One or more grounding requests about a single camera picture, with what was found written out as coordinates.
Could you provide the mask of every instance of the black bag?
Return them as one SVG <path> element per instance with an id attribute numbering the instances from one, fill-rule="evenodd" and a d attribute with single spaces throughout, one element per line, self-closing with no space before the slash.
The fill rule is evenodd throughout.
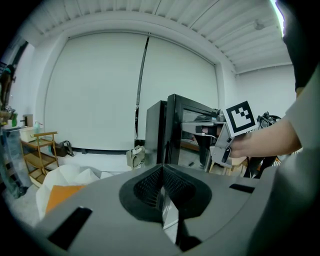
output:
<path id="1" fill-rule="evenodd" d="M 58 157 L 65 157 L 66 155 L 69 155 L 71 157 L 75 156 L 74 152 L 72 151 L 71 144 L 68 140 L 65 140 L 60 143 L 54 143 L 54 145 L 55 145 L 55 151 L 54 151 L 54 146 L 51 145 L 51 153 L 52 154 L 55 154 L 55 152 L 56 152 L 56 155 Z"/>

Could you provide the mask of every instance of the white box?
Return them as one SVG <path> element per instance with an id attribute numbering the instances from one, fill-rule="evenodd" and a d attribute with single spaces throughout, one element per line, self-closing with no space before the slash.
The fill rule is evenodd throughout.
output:
<path id="1" fill-rule="evenodd" d="M 20 131 L 20 137 L 21 140 L 24 142 L 32 142 L 36 140 L 36 137 L 31 137 L 31 135 L 34 135 L 36 133 L 36 128 L 34 127 L 27 127 L 27 128 L 22 128 L 19 130 Z M 38 133 L 44 133 L 44 128 L 40 127 Z"/>

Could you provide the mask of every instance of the roller blind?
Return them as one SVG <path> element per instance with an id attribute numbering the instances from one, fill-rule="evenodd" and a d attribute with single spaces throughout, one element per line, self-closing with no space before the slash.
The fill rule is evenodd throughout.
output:
<path id="1" fill-rule="evenodd" d="M 150 37 L 141 81 L 138 138 L 146 135 L 147 109 L 171 94 L 218 108 L 215 67 L 183 47 Z"/>
<path id="2" fill-rule="evenodd" d="M 134 147 L 140 67 L 147 36 L 99 33 L 69 40 L 53 70 L 46 131 L 57 142 L 96 150 Z"/>

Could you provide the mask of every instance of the shelf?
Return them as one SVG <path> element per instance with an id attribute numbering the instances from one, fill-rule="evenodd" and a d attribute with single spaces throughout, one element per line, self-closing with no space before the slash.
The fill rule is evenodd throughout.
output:
<path id="1" fill-rule="evenodd" d="M 40 188 L 46 176 L 42 173 L 41 169 L 36 169 L 29 173 L 29 177 L 32 183 Z"/>
<path id="2" fill-rule="evenodd" d="M 37 140 L 30 141 L 30 142 L 26 142 L 26 141 L 21 140 L 21 142 L 23 144 L 29 146 L 29 147 L 32 147 L 32 148 L 35 148 L 35 149 L 38 148 Z M 53 144 L 53 142 L 50 141 L 50 140 L 46 140 L 44 138 L 39 139 L 39 147 L 40 148 L 45 147 L 45 146 L 49 146 L 49 145 L 52 145 L 52 144 Z"/>
<path id="3" fill-rule="evenodd" d="M 42 158 L 42 163 L 41 163 L 41 160 L 39 157 L 39 152 L 37 152 L 37 151 L 26 154 L 23 157 L 28 163 L 30 163 L 33 166 L 38 167 L 38 168 L 42 168 L 42 163 L 43 163 L 43 166 L 46 167 L 56 161 L 56 159 L 54 157 L 49 156 L 45 153 L 41 153 L 41 158 Z"/>

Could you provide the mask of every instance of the gray sleeve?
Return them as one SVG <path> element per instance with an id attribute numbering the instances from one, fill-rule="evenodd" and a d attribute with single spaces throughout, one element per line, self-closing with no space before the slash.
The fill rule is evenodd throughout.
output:
<path id="1" fill-rule="evenodd" d="M 320 148 L 320 64 L 286 117 L 303 148 Z"/>

